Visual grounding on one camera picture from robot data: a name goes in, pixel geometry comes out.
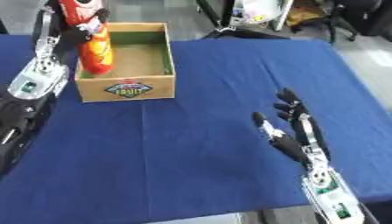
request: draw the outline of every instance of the robotic hand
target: robotic hand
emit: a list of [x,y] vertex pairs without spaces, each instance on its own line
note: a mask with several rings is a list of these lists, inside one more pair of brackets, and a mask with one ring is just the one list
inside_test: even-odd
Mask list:
[[38,13],[35,57],[0,91],[0,177],[19,161],[52,113],[68,82],[66,52],[89,41],[108,16],[100,9],[86,23],[68,26],[59,0],[49,0]]
[[275,129],[262,114],[253,120],[267,133],[270,144],[306,169],[302,189],[313,206],[320,224],[377,224],[376,218],[361,204],[344,179],[330,165],[330,152],[322,132],[306,106],[288,88],[278,93],[284,103],[274,104],[278,116],[289,122],[296,139]]
[[[46,11],[52,12],[51,21],[44,19]],[[76,46],[91,40],[92,35],[97,32],[99,26],[106,23],[109,17],[107,9],[99,9],[87,23],[68,25],[63,10],[60,7],[60,0],[49,0],[43,10],[41,10],[34,25],[32,42],[36,48],[40,48],[39,38],[42,34],[50,37],[58,37],[59,41],[53,49],[53,54],[62,59],[64,54]],[[44,28],[48,23],[49,31]]]

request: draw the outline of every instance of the pringles can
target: pringles can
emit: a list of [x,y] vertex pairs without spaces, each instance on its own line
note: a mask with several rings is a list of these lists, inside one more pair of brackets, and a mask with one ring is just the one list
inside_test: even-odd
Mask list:
[[[102,0],[60,0],[66,22],[69,25],[88,23],[103,8]],[[91,74],[105,74],[113,68],[113,51],[108,24],[99,27],[87,43],[79,46],[83,68]]]

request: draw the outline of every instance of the open box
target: open box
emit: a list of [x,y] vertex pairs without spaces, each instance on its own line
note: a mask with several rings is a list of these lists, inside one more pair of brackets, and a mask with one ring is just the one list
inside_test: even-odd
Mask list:
[[109,23],[112,71],[92,75],[78,62],[75,81],[84,102],[173,98],[176,73],[166,24]]

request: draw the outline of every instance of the blue tablecloth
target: blue tablecloth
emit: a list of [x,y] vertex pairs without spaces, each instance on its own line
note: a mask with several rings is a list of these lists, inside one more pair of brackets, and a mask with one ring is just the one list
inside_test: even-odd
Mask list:
[[[32,56],[0,37],[1,82]],[[307,203],[303,169],[250,120],[293,88],[322,127],[332,164],[361,200],[392,199],[392,122],[326,43],[173,42],[175,99],[80,102],[73,82],[28,153],[0,182],[0,223],[128,224]],[[70,60],[74,69],[75,57]]]

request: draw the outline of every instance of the box label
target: box label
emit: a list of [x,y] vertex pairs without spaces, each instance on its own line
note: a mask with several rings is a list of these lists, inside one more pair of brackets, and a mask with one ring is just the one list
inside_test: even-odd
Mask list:
[[141,82],[136,82],[135,80],[124,80],[122,83],[106,88],[105,91],[125,98],[133,98],[145,94],[152,89],[153,87],[147,86]]

